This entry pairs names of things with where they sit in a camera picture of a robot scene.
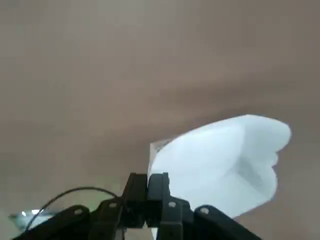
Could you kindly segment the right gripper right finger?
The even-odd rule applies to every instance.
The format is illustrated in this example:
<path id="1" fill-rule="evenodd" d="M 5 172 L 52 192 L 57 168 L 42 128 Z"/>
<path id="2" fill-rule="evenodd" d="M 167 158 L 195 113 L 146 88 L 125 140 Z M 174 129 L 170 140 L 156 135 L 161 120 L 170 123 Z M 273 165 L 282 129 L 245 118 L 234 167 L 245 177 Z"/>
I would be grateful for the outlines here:
<path id="1" fill-rule="evenodd" d="M 259 240 L 260 237 L 211 205 L 191 210 L 171 196 L 169 174 L 156 173 L 147 185 L 147 225 L 157 240 Z"/>

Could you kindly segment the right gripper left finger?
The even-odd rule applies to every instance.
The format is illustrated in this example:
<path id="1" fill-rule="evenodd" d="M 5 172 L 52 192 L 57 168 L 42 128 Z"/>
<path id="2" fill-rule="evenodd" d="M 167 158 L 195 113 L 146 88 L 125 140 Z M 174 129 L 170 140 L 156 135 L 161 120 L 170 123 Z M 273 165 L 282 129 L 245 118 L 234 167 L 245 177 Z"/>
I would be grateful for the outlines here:
<path id="1" fill-rule="evenodd" d="M 48 220 L 30 223 L 18 240 L 123 240 L 125 228 L 141 228 L 145 222 L 147 175 L 131 173 L 121 196 L 99 187 L 94 190 L 111 195 L 96 210 L 84 205 L 70 206 Z"/>

